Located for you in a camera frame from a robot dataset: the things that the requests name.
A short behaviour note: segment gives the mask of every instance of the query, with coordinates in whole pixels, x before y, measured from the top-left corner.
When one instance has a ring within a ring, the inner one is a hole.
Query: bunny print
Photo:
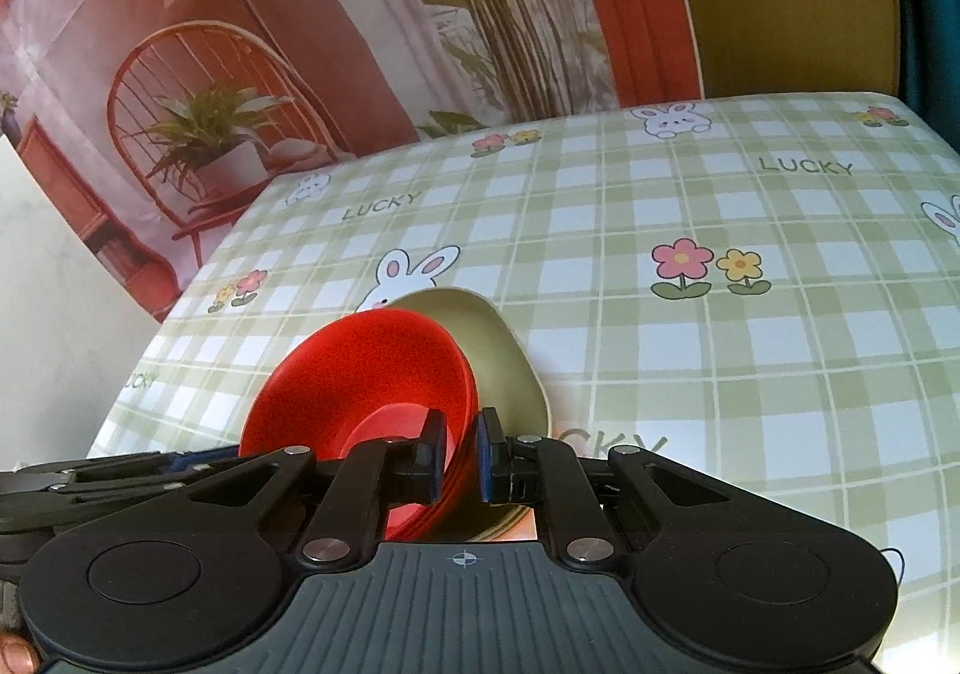
[[[920,208],[923,213],[944,232],[951,234],[957,244],[960,244],[960,194],[954,194],[950,199],[950,208],[941,208],[932,202],[925,202]]]
[[[287,196],[287,205],[303,200],[319,200],[330,185],[330,175],[325,172],[314,173],[296,182],[294,191]]]
[[[693,112],[692,102],[678,102],[667,111],[659,108],[638,108],[630,111],[632,116],[646,122],[650,135],[661,140],[676,138],[680,132],[706,132],[713,122],[706,116]]]
[[[376,287],[368,293],[357,311],[383,308],[398,297],[436,287],[434,279],[447,271],[460,256],[459,247],[444,247],[428,254],[411,271],[410,257],[402,248],[388,251],[376,268]]]

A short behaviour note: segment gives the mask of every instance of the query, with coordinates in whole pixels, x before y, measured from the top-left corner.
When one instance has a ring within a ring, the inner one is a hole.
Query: plaid tablecloth
[[[880,663],[956,671],[954,194],[960,157],[897,100],[858,94],[544,121],[277,179],[91,455],[237,442],[315,330],[464,287],[525,343],[554,436],[590,456],[637,442],[899,548]],[[387,280],[407,259],[413,275]]]

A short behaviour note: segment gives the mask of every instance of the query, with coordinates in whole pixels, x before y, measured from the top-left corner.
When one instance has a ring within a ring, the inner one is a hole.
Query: white plant pot
[[[292,167],[315,154],[319,148],[313,140],[284,138],[270,146],[270,163],[274,167]]]
[[[267,175],[252,140],[245,140],[220,159],[197,170],[197,177],[206,191],[224,196],[256,186],[265,181]]]

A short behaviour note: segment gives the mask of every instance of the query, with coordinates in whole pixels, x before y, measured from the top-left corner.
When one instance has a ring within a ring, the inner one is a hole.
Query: pink flower
[[[653,258],[655,262],[659,262],[656,275],[660,278],[704,278],[707,275],[707,263],[713,259],[713,252],[708,248],[698,247],[689,238],[680,238],[672,247],[656,247]]]
[[[872,116],[876,116],[877,119],[883,119],[883,121],[890,121],[890,119],[896,119],[896,113],[894,113],[890,108],[881,108],[877,105],[871,105],[867,108],[867,112]]]
[[[267,271],[251,271],[237,284],[237,297],[245,297],[251,292],[260,289],[260,284],[267,277]]]
[[[507,142],[506,135],[500,135],[499,133],[494,132],[491,135],[488,135],[486,138],[481,138],[480,140],[473,141],[473,147],[478,151],[486,151],[490,148],[497,148],[498,146],[504,145]]]

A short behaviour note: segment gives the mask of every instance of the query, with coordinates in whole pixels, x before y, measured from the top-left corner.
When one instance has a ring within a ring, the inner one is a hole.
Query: white wall
[[[85,458],[157,327],[0,138],[0,471]]]

